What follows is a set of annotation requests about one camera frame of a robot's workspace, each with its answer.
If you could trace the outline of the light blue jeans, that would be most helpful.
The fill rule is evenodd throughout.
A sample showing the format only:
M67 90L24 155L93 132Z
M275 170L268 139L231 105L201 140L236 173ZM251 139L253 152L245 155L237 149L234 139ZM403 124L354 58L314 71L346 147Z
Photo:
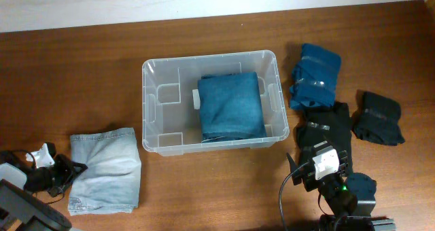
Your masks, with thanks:
M71 160L87 169L73 181L70 215L132 213L139 204L141 160L133 128L72 135Z

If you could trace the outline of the teal taped garment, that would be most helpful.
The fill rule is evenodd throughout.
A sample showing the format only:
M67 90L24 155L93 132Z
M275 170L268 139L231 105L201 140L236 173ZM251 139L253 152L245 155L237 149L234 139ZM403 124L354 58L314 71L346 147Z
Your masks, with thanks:
M292 71L290 108L296 111L332 107L341 70L341 57L323 47L304 43Z

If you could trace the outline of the dark blue jeans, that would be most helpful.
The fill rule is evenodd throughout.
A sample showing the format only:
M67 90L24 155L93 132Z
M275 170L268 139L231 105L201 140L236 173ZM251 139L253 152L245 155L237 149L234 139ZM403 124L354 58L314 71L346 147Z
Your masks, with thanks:
M267 136L257 73L204 76L198 95L203 143Z

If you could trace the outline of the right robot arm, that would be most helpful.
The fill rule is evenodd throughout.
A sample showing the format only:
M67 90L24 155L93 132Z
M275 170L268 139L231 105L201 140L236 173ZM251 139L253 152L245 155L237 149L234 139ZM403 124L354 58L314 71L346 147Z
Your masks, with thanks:
M377 182L364 173L349 173L349 155L338 150L329 141L304 148L298 162L286 154L290 173L280 187L279 206L282 206L282 191L288 181L303 184L307 192L318 191L318 200L324 199L331 215L324 214L330 225L338 226L348 219L367 218L376 205Z

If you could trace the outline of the large black garment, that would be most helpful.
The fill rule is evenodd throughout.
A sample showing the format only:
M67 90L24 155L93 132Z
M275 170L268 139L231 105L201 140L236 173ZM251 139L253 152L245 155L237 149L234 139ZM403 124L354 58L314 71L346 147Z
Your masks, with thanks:
M344 176L353 172L351 155L351 126L349 106L335 102L331 107L308 108L303 112L304 124L296 128L296 143L300 149L329 141L337 153L347 153Z

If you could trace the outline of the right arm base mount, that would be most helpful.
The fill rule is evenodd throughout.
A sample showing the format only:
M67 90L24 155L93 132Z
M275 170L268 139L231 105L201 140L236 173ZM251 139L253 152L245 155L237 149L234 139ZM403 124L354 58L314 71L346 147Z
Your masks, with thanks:
M319 231L396 231L393 219L386 217L346 216L337 218L322 215L317 226Z

